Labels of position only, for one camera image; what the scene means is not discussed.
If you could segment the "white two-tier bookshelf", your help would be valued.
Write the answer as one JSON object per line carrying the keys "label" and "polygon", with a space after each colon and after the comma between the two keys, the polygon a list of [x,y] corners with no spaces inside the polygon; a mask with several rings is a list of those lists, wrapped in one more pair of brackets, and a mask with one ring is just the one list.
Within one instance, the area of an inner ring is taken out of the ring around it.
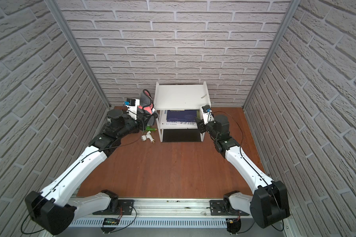
{"label": "white two-tier bookshelf", "polygon": [[202,85],[160,85],[156,84],[154,108],[159,112],[156,119],[161,142],[202,142],[205,134],[201,134],[196,125],[162,124],[165,110],[198,110],[199,119],[203,119],[202,106],[210,105],[208,88]]}

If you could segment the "grey and pink microfibre cloth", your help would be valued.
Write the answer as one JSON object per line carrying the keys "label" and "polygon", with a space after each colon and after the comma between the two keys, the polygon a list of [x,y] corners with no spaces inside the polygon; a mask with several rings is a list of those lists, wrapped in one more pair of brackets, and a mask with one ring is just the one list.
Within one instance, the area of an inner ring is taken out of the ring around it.
{"label": "grey and pink microfibre cloth", "polygon": [[151,93],[147,89],[144,89],[139,98],[137,112],[140,114],[154,115],[154,111],[154,103]]}

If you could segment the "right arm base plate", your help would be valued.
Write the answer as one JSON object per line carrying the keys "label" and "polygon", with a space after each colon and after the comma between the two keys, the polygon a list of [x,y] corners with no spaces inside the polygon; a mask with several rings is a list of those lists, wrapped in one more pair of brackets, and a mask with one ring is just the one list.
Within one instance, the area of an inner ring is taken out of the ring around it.
{"label": "right arm base plate", "polygon": [[210,200],[210,211],[212,216],[249,216],[250,214],[241,210],[235,210],[225,200]]}

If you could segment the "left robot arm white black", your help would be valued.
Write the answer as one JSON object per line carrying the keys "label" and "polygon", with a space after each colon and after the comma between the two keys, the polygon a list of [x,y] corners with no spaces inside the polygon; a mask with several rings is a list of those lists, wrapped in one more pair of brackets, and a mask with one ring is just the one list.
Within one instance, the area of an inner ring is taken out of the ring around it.
{"label": "left robot arm white black", "polygon": [[86,215],[96,212],[121,214],[119,197],[112,191],[103,190],[78,201],[71,200],[71,197],[91,172],[122,146],[123,137],[144,131],[154,117],[153,109],[108,111],[100,133],[89,142],[83,153],[52,183],[26,196],[24,201],[29,218],[50,234],[59,235],[73,221]]}

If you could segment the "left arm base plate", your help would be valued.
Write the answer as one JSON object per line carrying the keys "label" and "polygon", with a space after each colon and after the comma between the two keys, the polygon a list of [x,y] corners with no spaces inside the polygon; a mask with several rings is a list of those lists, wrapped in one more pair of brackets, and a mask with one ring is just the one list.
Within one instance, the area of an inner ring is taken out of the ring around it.
{"label": "left arm base plate", "polygon": [[94,212],[93,215],[125,215],[130,216],[133,213],[134,199],[117,199],[111,201],[109,207],[102,211]]}

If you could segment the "green pipe fitting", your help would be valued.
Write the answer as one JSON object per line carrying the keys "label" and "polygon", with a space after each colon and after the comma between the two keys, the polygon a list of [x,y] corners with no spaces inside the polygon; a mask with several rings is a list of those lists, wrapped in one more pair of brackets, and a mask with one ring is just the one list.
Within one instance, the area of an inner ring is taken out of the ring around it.
{"label": "green pipe fitting", "polygon": [[145,130],[146,131],[157,131],[158,129],[157,128],[154,128],[154,127],[151,127],[151,126],[147,126],[146,128],[145,128]]}

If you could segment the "white pipe fitting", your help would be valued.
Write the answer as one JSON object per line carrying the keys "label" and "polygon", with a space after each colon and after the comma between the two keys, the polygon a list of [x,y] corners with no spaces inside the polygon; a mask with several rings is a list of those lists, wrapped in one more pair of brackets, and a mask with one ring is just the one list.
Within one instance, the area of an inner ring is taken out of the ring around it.
{"label": "white pipe fitting", "polygon": [[149,140],[152,144],[155,144],[155,139],[151,135],[151,131],[148,131],[145,135],[141,136],[142,141]]}

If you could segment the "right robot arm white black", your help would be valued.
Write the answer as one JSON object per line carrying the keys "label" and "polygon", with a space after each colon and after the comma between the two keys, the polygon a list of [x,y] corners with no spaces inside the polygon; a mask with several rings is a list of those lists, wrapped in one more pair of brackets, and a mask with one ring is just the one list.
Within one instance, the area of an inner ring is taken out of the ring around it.
{"label": "right robot arm white black", "polygon": [[266,228],[290,216],[288,193],[285,184],[274,181],[251,159],[240,144],[230,135],[228,118],[224,115],[204,114],[204,119],[196,119],[200,133],[207,132],[214,142],[217,152],[234,166],[248,184],[252,195],[235,192],[228,196],[232,209],[248,213],[255,223]]}

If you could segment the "aluminium front rail frame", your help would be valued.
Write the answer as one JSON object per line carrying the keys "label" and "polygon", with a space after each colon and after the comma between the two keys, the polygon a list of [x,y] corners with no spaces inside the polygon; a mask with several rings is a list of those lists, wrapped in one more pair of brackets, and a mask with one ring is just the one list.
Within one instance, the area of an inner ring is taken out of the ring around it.
{"label": "aluminium front rail frame", "polygon": [[224,229],[233,236],[258,227],[251,215],[212,216],[210,200],[219,199],[135,198],[130,216],[83,214],[73,220],[62,221],[50,234],[57,236],[73,227],[97,228],[104,234],[131,228],[213,228]]}

